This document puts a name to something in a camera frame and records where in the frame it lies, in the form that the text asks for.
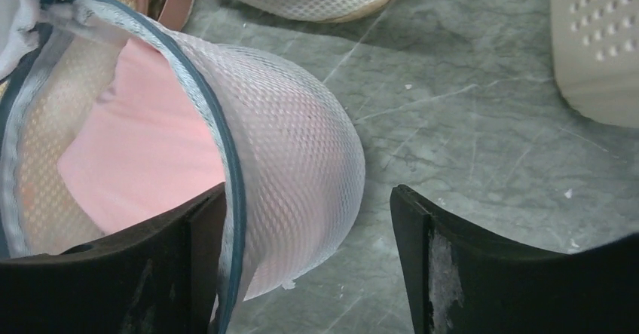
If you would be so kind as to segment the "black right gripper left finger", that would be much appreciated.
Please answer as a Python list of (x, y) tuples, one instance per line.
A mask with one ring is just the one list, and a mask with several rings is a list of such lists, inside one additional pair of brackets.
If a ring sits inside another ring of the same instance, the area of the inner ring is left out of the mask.
[(59, 255), (1, 263), (3, 333), (215, 333), (225, 187)]

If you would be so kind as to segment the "white mesh laundry bag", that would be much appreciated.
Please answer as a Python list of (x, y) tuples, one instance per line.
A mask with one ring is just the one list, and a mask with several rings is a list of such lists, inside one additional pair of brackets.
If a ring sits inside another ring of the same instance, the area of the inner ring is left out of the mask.
[(222, 158), (214, 321), (224, 333), (238, 303), (297, 279), (345, 239), (362, 202), (362, 145), (335, 96), (300, 66), (170, 30), (118, 0), (1, 0), (1, 263), (111, 235), (57, 164), (130, 39), (167, 60)]

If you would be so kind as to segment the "cream plastic laundry basket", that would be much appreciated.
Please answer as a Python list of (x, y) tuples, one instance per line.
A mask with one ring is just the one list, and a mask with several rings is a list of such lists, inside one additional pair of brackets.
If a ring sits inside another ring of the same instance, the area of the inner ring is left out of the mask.
[(638, 126), (638, 0), (550, 0), (555, 80), (581, 115)]

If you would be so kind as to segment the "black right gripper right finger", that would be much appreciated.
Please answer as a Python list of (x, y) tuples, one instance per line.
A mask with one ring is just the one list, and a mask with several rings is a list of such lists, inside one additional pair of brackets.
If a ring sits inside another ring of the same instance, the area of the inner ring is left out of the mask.
[(580, 253), (521, 244), (406, 185), (390, 211), (416, 333), (636, 333), (638, 236)]

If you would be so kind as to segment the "pink bra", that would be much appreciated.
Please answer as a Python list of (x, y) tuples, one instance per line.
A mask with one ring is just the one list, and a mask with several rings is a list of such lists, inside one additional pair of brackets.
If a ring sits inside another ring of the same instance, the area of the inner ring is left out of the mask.
[(57, 168), (79, 207), (106, 234), (225, 181), (206, 122), (167, 60), (138, 39), (119, 53), (112, 83)]

